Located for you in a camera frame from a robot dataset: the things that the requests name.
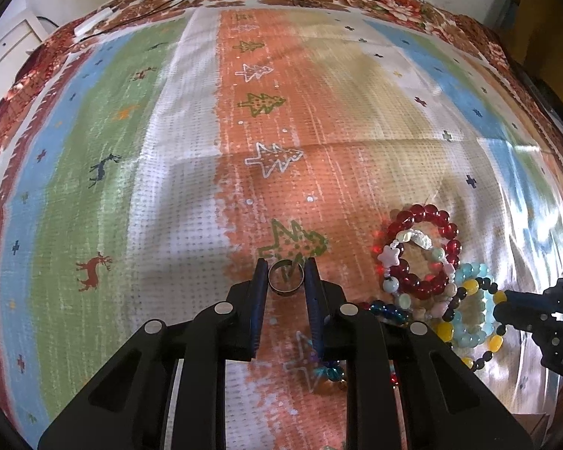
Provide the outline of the white charger on bed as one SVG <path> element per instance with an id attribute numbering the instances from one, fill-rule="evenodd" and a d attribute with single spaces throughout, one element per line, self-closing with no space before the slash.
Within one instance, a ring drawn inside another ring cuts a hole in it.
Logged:
<path id="1" fill-rule="evenodd" d="M 113 10 L 110 7 L 106 7 L 90 15 L 86 18 L 86 20 L 82 21 L 74 28 L 74 36 L 76 38 L 85 36 L 93 29 L 93 27 L 96 27 L 103 20 L 107 20 L 112 14 Z"/>

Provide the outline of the brown hanging garment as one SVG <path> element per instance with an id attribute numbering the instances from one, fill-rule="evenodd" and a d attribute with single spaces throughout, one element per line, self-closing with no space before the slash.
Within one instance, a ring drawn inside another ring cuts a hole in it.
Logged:
<path id="1" fill-rule="evenodd" d="M 520 0 L 512 57 L 563 104 L 563 0 Z"/>

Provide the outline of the white wooden headboard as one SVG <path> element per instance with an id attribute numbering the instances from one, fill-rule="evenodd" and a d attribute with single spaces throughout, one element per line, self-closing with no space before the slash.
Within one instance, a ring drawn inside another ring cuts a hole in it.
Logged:
<path id="1" fill-rule="evenodd" d="M 47 31 L 30 11 L 20 12 L 0 38 L 0 100 L 33 51 L 47 38 Z"/>

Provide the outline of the striped colourful mat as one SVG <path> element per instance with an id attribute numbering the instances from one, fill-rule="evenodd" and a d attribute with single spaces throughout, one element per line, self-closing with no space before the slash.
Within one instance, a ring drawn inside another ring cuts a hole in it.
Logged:
<path id="1" fill-rule="evenodd" d="M 102 37 L 0 153 L 0 404 L 30 446 L 147 320 L 258 258 L 383 297 L 391 221 L 434 205 L 501 287 L 563 276 L 563 170 L 478 58 L 325 10 L 201 8 Z"/>

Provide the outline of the silver metal tin box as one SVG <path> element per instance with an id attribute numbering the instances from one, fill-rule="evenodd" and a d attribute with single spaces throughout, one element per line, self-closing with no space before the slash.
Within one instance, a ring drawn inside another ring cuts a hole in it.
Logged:
<path id="1" fill-rule="evenodd" d="M 547 434 L 549 415 L 547 413 L 518 413 L 513 417 L 529 434 L 533 448 L 539 449 Z"/>

